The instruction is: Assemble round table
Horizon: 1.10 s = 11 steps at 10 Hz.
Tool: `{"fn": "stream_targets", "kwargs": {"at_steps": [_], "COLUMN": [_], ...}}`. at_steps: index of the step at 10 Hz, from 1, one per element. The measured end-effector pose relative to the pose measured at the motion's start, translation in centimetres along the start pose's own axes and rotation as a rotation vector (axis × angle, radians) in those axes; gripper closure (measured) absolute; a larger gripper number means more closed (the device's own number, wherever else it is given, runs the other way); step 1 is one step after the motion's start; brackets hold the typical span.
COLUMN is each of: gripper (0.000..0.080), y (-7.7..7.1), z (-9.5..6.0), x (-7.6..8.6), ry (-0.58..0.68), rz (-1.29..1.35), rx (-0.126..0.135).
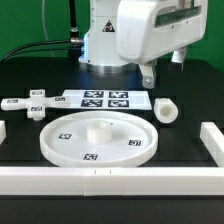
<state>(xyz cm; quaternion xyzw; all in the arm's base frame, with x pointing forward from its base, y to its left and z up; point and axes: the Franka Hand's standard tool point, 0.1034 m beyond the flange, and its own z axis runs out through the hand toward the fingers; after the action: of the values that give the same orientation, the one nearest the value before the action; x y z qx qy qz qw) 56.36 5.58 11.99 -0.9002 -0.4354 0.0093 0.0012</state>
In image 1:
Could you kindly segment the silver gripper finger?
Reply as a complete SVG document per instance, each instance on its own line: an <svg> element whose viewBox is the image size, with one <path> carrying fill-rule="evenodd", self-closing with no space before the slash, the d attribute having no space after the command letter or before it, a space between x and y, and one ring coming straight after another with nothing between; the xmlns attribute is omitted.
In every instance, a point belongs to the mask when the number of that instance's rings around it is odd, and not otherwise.
<svg viewBox="0 0 224 224"><path fill-rule="evenodd" d="M147 62L139 66L142 74L142 85L144 88L153 89L156 82L155 64Z"/></svg>
<svg viewBox="0 0 224 224"><path fill-rule="evenodd" d="M184 67L184 61L187 55L188 47L184 46L173 52L171 62L170 62L170 71L171 72L182 72Z"/></svg>

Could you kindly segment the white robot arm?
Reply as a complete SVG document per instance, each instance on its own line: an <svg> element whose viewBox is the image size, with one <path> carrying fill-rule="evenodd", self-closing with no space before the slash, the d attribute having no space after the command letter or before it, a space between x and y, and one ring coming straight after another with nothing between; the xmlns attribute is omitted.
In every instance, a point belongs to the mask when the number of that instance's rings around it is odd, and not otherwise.
<svg viewBox="0 0 224 224"><path fill-rule="evenodd" d="M90 28L79 62L100 73L139 66L142 85L156 82L156 60L168 53L181 65L202 39L208 0L90 0Z"/></svg>

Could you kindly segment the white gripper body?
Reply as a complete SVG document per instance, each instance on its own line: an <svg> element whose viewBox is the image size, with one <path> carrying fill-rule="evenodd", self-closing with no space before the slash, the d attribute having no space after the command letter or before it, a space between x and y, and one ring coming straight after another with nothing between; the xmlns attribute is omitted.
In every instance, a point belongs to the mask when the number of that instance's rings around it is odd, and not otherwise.
<svg viewBox="0 0 224 224"><path fill-rule="evenodd" d="M180 8L180 0L121 0L116 46L126 62L144 64L200 40L208 0Z"/></svg>

